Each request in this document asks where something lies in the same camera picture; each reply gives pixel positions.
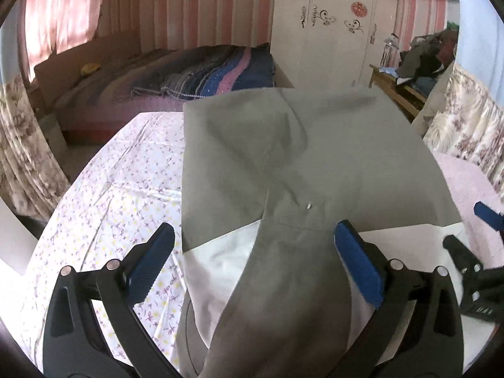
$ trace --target blue gripper pad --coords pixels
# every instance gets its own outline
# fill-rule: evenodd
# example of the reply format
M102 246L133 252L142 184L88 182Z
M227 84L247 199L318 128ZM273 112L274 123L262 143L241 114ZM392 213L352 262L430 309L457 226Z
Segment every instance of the blue gripper pad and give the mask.
M126 303L129 306L133 307L145 301L174 246L175 231L169 224L163 223L151 236L146 246L139 244L133 248L143 247L145 252L128 277Z
M497 232L504 230L504 217L494 212L484 203L478 202L474 205L474 214L492 227L493 230Z
M375 308L380 307L384 279L364 251L364 240L347 220L336 225L334 243L364 299Z

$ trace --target pile of clothes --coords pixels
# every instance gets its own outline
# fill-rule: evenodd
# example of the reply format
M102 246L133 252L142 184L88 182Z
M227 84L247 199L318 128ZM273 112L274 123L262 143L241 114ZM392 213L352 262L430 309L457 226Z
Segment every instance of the pile of clothes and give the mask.
M454 61L458 38L459 32L452 29L415 37L411 49L400 53L398 77L412 78L410 85L428 97L440 74Z

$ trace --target floral tablecloth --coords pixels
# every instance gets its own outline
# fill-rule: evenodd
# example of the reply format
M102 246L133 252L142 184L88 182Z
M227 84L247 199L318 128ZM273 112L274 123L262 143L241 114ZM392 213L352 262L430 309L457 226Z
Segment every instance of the floral tablecloth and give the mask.
M140 114L100 150L61 200L25 275L20 345L39 369L47 307L60 269L95 270L122 259L163 222L175 229L175 249L145 302L134 309L178 366L175 336L186 290L179 265L184 148L182 112ZM129 362L103 305L93 304L114 357Z

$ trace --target striped wallpaper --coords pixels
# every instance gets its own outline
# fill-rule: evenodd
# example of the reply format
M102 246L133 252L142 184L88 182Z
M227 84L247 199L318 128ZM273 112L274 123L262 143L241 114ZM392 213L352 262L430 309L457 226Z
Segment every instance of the striped wallpaper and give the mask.
M399 52L409 50L414 37L442 31L447 21L458 24L459 7L449 0L398 0L394 33L399 37L399 50L391 54L389 65L399 65Z
M273 0L103 0L98 35L139 30L142 51L270 41Z

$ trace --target wardrobe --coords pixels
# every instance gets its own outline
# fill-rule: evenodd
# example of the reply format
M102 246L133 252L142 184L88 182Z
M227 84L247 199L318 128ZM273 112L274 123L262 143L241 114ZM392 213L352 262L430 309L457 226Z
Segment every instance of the wardrobe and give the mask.
M275 0L271 54L278 87L331 89L368 84L397 0Z

